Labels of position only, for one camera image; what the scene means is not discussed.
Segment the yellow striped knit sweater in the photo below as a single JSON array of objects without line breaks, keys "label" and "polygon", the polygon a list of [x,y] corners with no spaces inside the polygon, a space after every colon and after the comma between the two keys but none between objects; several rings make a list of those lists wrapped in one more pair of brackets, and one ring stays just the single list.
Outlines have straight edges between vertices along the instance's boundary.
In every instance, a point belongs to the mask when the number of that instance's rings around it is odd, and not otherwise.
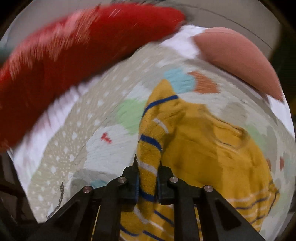
[{"label": "yellow striped knit sweater", "polygon": [[160,165],[192,186],[211,185],[256,229],[279,199],[267,161],[248,132],[179,98],[168,80],[151,93],[137,144],[139,200],[121,214],[123,240],[175,240],[173,208],[157,203]]}]

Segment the patchwork heart quilt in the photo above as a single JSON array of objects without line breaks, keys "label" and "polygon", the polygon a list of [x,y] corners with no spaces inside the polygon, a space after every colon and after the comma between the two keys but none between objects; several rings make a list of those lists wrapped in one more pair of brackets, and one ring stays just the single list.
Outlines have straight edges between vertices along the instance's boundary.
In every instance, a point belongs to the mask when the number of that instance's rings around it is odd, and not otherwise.
[{"label": "patchwork heart quilt", "polygon": [[107,71],[72,107],[46,146],[26,195],[37,222],[51,218],[86,185],[105,186],[137,161],[139,126],[154,88],[168,80],[182,100],[245,129],[262,151],[279,199],[257,230],[275,240],[295,192],[295,139],[271,100],[200,59],[149,43]]}]

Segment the red floral rolled duvet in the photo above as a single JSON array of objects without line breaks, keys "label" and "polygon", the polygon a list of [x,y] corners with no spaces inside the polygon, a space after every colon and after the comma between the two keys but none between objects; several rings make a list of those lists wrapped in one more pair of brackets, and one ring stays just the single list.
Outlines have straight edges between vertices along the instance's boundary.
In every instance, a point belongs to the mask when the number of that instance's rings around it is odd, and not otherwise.
[{"label": "red floral rolled duvet", "polygon": [[73,85],[173,34],[172,7],[121,3],[82,9],[34,32],[1,67],[1,150],[15,146]]}]

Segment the pink pillow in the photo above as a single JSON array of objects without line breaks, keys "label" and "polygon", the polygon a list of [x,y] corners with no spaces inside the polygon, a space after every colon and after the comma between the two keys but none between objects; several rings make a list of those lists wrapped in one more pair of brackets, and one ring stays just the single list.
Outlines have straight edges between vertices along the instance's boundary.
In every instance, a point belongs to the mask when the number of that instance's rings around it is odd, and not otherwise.
[{"label": "pink pillow", "polygon": [[193,37],[206,61],[240,78],[258,91],[283,102],[276,71],[259,48],[244,35],[222,27]]}]

